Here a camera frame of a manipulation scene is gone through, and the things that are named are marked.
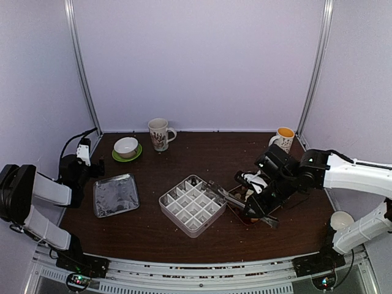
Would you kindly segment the tall coral print mug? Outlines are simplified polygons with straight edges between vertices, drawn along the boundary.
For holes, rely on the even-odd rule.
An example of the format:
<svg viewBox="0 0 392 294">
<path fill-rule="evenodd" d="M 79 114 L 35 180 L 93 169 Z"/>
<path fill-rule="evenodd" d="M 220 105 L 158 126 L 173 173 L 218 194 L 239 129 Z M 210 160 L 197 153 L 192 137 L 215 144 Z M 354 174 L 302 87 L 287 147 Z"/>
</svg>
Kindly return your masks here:
<svg viewBox="0 0 392 294">
<path fill-rule="evenodd" d="M 154 118 L 148 122 L 149 134 L 154 149 L 157 152 L 164 152 L 168 145 L 177 137 L 177 131 L 168 126 L 168 121 L 164 118 Z"/>
</svg>

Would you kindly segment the metal tongs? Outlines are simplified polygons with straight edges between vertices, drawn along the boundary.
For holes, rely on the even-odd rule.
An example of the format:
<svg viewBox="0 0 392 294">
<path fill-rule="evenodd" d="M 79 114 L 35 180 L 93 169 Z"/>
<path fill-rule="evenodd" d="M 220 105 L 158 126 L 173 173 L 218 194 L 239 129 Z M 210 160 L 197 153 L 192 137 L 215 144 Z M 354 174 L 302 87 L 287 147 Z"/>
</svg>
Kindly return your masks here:
<svg viewBox="0 0 392 294">
<path fill-rule="evenodd" d="M 208 192 L 214 194 L 216 197 L 221 198 L 223 201 L 237 207 L 243 216 L 251 219 L 259 219 L 268 224 L 272 228 L 278 228 L 279 220 L 275 217 L 265 214 L 262 207 L 256 202 L 253 196 L 248 198 L 248 202 L 237 199 L 231 193 L 226 191 L 223 187 L 213 181 L 206 184 Z"/>
</svg>

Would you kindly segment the white divided tin box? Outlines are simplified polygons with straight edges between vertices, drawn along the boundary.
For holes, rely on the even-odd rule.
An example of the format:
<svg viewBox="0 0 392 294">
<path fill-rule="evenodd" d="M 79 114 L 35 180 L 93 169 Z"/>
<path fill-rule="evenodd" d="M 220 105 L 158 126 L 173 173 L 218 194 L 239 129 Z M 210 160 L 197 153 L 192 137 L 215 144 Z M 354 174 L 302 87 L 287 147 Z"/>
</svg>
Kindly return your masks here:
<svg viewBox="0 0 392 294">
<path fill-rule="evenodd" d="M 188 237 L 199 237 L 226 210 L 227 202 L 208 183 L 189 175 L 159 198 L 161 211 Z"/>
</svg>

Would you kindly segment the right aluminium frame post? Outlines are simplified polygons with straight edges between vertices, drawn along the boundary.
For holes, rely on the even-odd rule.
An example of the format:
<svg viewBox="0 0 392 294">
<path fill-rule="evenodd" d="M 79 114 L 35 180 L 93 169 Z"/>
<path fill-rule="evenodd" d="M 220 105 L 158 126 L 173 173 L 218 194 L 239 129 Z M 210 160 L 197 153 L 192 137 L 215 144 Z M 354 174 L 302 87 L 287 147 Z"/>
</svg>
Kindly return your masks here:
<svg viewBox="0 0 392 294">
<path fill-rule="evenodd" d="M 309 87 L 306 94 L 306 99 L 304 103 L 304 107 L 302 110 L 302 114 L 300 117 L 300 121 L 298 124 L 298 128 L 296 131 L 297 137 L 304 137 L 304 130 L 306 127 L 306 122 L 310 114 L 311 106 L 315 98 L 315 94 L 317 91 L 317 85 L 320 79 L 320 75 L 322 72 L 323 60 L 325 58 L 326 49 L 328 46 L 328 41 L 330 38 L 331 31 L 331 23 L 333 20 L 333 8 L 334 1 L 333 0 L 325 0 L 322 21 L 320 26 L 320 33 L 318 38 L 317 50 L 315 54 L 314 66 L 311 74 L 311 79 L 309 83 Z"/>
</svg>

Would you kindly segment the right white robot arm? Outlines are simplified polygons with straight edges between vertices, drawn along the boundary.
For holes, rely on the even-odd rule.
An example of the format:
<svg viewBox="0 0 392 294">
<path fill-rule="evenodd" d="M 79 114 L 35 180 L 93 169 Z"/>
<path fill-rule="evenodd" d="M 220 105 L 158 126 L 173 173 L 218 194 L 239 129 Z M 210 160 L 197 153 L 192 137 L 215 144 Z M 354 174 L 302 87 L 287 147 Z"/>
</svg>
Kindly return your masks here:
<svg viewBox="0 0 392 294">
<path fill-rule="evenodd" d="M 268 219 L 294 193 L 309 189 L 347 189 L 385 199 L 358 221 L 335 228 L 326 248 L 314 257 L 318 270 L 327 270 L 354 247 L 391 230 L 391 166 L 351 159 L 335 150 L 307 150 L 296 160 L 278 145 L 271 145 L 256 160 L 257 173 L 239 171 L 235 179 L 254 191 L 243 214 Z"/>
</svg>

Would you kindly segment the front metal rail base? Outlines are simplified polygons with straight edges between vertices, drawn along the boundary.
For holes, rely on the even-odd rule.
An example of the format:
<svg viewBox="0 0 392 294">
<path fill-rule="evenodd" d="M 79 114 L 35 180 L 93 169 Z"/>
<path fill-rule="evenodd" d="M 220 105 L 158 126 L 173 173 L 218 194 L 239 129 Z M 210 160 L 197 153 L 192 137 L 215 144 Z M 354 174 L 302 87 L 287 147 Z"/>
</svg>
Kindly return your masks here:
<svg viewBox="0 0 392 294">
<path fill-rule="evenodd" d="M 347 265 L 299 277 L 292 258 L 258 262 L 175 264 L 110 258 L 105 278 L 91 279 L 81 293 L 381 293 L 365 251 L 357 251 L 349 275 Z M 33 258 L 22 293 L 72 293 L 66 286 L 69 272 L 55 267 L 43 254 Z M 319 290 L 317 278 L 337 276 L 337 288 Z"/>
</svg>

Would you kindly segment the green saucer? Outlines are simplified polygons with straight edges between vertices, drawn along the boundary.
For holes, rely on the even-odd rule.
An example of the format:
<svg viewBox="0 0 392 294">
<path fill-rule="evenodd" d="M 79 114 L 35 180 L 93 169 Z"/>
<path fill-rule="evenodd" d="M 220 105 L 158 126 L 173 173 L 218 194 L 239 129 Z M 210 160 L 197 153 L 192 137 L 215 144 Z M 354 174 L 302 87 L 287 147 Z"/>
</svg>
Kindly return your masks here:
<svg viewBox="0 0 392 294">
<path fill-rule="evenodd" d="M 116 152 L 114 149 L 111 152 L 112 158 L 117 162 L 131 162 L 133 160 L 138 159 L 143 152 L 142 145 L 139 143 L 137 148 L 133 150 L 131 153 L 120 154 Z"/>
</svg>

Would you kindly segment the bunny print tin lid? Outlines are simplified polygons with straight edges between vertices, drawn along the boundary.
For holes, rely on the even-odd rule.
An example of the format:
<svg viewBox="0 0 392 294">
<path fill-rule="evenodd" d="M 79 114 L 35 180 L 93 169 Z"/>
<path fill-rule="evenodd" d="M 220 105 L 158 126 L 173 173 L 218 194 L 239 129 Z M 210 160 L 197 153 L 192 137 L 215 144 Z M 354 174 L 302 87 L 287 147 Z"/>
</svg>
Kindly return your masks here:
<svg viewBox="0 0 392 294">
<path fill-rule="evenodd" d="M 126 173 L 93 184 L 93 208 L 97 218 L 114 216 L 140 207 L 133 174 Z"/>
</svg>

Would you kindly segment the white bowl off table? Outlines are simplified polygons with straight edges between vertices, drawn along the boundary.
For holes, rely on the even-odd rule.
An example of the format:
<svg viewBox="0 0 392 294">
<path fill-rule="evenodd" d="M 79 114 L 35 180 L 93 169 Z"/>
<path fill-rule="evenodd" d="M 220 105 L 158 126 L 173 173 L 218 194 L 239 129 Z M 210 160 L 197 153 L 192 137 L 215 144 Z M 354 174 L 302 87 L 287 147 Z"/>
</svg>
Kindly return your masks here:
<svg viewBox="0 0 392 294">
<path fill-rule="evenodd" d="M 335 211 L 330 218 L 330 226 L 333 230 L 342 230 L 354 223 L 353 217 L 345 211 Z"/>
</svg>

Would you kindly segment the white bowl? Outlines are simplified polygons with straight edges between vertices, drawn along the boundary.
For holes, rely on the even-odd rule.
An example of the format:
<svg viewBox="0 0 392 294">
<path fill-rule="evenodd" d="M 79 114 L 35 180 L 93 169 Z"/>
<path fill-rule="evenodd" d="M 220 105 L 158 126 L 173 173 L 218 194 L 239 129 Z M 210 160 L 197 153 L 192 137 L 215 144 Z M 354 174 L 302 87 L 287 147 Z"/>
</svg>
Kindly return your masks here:
<svg viewBox="0 0 392 294">
<path fill-rule="evenodd" d="M 114 150 L 120 154 L 131 153 L 138 146 L 138 140 L 134 137 L 124 137 L 114 144 Z"/>
</svg>

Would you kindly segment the red chocolate tray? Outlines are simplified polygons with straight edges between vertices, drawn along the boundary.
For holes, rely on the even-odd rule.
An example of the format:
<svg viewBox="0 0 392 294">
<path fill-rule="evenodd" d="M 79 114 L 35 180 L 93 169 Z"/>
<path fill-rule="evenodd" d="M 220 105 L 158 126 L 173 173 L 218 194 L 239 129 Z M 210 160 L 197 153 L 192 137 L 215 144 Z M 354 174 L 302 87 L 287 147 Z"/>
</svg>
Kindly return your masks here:
<svg viewBox="0 0 392 294">
<path fill-rule="evenodd" d="M 271 189 L 269 186 L 267 187 L 267 188 L 265 188 L 263 191 L 273 191 L 273 192 L 275 192 L 274 191 L 274 189 Z M 254 191 L 252 191 L 252 190 L 250 190 L 250 189 L 248 189 L 248 188 L 246 188 L 246 187 L 244 187 L 244 186 L 242 186 L 242 185 L 240 185 L 240 186 L 238 186 L 238 187 L 236 187 L 236 188 L 234 188 L 233 190 L 231 190 L 229 193 L 231 193 L 234 197 L 236 197 L 237 199 L 239 199 L 239 200 L 242 200 L 242 201 L 244 201 L 244 202 L 246 202 L 247 201 L 247 199 L 251 196 L 251 195 L 256 195 L 256 193 L 254 192 Z M 233 206 L 233 205 L 231 205 L 231 204 L 229 204 L 228 203 L 228 205 L 229 205 L 229 207 L 230 207 L 230 209 L 245 223 L 245 224 L 253 224 L 253 223 L 256 223 L 256 222 L 259 222 L 259 221 L 262 221 L 262 220 L 259 220 L 259 219 L 251 219 L 251 218 L 248 218 L 248 217 L 245 217 L 245 216 L 243 216 L 242 215 L 242 213 L 241 213 L 241 211 L 237 208 L 237 207 L 235 207 L 235 206 Z"/>
</svg>

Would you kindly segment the yellow interior mug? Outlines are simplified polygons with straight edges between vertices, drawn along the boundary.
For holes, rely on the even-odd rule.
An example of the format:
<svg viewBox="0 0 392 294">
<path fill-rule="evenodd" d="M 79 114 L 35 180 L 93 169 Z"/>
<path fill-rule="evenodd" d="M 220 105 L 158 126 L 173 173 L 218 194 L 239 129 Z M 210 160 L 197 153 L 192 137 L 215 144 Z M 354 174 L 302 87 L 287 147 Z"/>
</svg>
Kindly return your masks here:
<svg viewBox="0 0 392 294">
<path fill-rule="evenodd" d="M 280 127 L 277 129 L 275 136 L 271 137 L 268 146 L 276 145 L 287 154 L 290 152 L 295 133 L 288 127 Z"/>
</svg>

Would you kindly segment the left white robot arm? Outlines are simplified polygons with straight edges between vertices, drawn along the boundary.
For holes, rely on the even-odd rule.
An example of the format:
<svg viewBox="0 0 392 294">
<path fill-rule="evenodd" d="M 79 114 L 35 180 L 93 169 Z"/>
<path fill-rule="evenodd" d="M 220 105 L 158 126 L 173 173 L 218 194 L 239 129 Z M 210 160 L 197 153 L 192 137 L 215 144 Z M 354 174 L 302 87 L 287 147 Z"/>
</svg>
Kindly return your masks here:
<svg viewBox="0 0 392 294">
<path fill-rule="evenodd" d="M 85 185 L 105 173 L 105 163 L 89 163 L 76 155 L 60 160 L 58 178 L 50 178 L 33 164 L 1 165 L 1 220 L 20 234 L 27 234 L 57 251 L 75 272 L 88 267 L 79 237 L 56 225 L 40 205 L 79 208 Z"/>
</svg>

